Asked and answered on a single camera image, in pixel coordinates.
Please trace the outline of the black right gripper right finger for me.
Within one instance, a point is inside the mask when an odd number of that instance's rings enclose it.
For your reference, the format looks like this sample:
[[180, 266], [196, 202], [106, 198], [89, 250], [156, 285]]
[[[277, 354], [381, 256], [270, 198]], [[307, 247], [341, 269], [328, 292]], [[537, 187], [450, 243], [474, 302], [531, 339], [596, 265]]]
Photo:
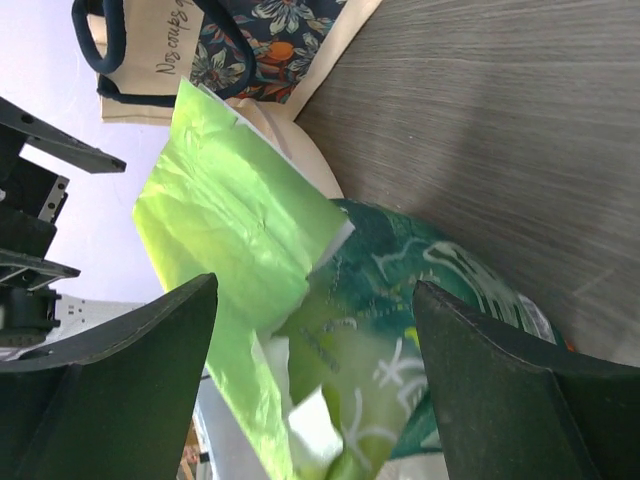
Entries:
[[496, 320], [433, 283], [413, 312], [452, 479], [635, 479], [639, 371]]

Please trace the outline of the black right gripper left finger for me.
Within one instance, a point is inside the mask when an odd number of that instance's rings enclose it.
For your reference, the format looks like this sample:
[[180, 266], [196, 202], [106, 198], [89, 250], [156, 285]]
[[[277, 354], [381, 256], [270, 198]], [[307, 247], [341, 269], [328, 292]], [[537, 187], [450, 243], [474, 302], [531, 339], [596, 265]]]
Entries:
[[217, 310], [213, 274], [1, 366], [5, 479], [172, 479]]

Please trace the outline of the green litter bag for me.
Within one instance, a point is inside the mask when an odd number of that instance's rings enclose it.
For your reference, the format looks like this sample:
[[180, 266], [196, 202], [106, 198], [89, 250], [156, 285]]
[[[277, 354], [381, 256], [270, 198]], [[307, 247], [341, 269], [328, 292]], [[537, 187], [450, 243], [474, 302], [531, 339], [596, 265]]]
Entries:
[[440, 450], [412, 309], [420, 282], [563, 342], [529, 298], [436, 227], [325, 197], [187, 80], [133, 219], [164, 289], [216, 275], [205, 365], [273, 479], [373, 479], [390, 460]]

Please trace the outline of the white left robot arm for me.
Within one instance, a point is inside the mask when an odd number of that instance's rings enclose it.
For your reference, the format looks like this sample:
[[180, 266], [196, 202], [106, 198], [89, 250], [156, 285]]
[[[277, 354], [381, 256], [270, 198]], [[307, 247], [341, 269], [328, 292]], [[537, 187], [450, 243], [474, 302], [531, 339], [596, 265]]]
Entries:
[[89, 174], [122, 173], [122, 160], [1, 102], [1, 358], [34, 358], [50, 345], [138, 309], [137, 303], [61, 294], [79, 270], [47, 260], [68, 198], [68, 178], [21, 155], [30, 145]]

